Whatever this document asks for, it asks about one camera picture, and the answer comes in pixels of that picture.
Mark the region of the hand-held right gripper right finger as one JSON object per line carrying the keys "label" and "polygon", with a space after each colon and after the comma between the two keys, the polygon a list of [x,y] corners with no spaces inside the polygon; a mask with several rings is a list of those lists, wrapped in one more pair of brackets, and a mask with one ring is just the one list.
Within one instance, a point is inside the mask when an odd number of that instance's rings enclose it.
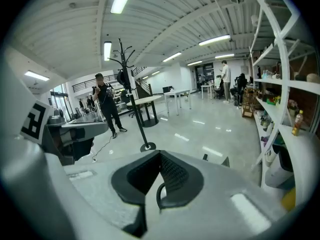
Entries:
{"label": "hand-held right gripper right finger", "polygon": [[280,202],[236,170],[189,155],[172,155],[203,176],[186,206],[164,209],[148,240],[262,240],[286,214]]}

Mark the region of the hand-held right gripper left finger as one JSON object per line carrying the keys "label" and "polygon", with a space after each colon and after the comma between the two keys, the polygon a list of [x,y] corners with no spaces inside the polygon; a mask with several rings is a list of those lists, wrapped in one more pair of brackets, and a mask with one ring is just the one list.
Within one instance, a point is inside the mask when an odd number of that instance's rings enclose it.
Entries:
{"label": "hand-held right gripper left finger", "polygon": [[150,153],[145,151],[94,163],[81,162],[64,166],[63,169],[77,191],[96,212],[113,226],[124,228],[134,222],[139,207],[122,201],[112,187],[112,174]]}

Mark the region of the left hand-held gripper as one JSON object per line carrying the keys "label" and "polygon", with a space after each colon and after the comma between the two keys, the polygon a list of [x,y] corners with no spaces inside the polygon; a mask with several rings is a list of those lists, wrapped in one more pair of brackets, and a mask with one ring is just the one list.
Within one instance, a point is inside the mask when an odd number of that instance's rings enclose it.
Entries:
{"label": "left hand-held gripper", "polygon": [[26,117],[20,134],[56,155],[63,166],[73,165],[91,153],[95,136],[108,131],[105,122],[66,123],[61,109],[37,100]]}

